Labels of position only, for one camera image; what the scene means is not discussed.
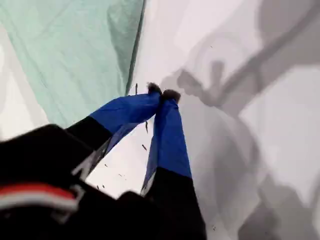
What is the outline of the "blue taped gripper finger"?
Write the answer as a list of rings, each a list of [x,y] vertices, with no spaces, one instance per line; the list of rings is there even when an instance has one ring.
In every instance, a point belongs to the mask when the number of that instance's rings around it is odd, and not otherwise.
[[[158,240],[205,240],[207,238],[197,196],[179,111],[181,95],[163,92],[155,114],[144,198],[154,211]]]
[[[136,126],[149,120],[160,106],[162,91],[155,83],[147,93],[118,97],[66,129],[93,153],[79,163],[73,175],[85,179],[96,165]]]

